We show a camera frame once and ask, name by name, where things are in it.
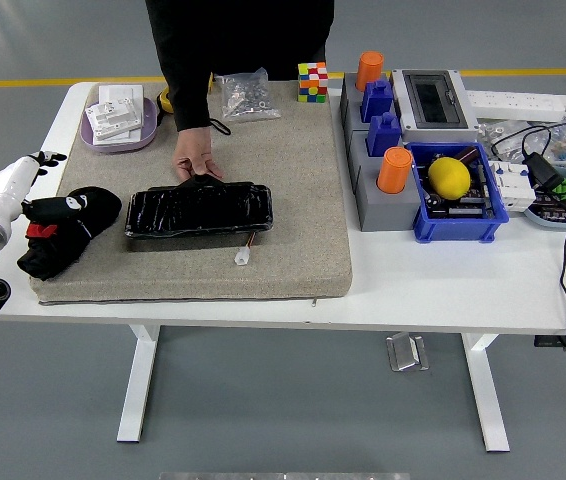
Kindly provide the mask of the person's right hand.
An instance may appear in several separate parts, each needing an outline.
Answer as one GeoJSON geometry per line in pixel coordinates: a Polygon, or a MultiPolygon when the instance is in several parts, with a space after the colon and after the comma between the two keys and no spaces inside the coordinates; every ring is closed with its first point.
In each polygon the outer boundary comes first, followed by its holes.
{"type": "Polygon", "coordinates": [[[213,159],[209,127],[191,128],[178,132],[172,166],[177,179],[181,182],[195,175],[223,178],[222,170],[213,159]]]}

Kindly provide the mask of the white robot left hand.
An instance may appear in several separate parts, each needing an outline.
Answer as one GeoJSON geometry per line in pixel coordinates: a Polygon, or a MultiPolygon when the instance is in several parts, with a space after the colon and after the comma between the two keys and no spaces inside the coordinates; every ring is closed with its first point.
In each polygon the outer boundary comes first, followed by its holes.
{"type": "Polygon", "coordinates": [[[22,203],[44,166],[53,167],[67,156],[53,151],[27,154],[0,171],[0,223],[12,222],[22,213],[22,203]]]}

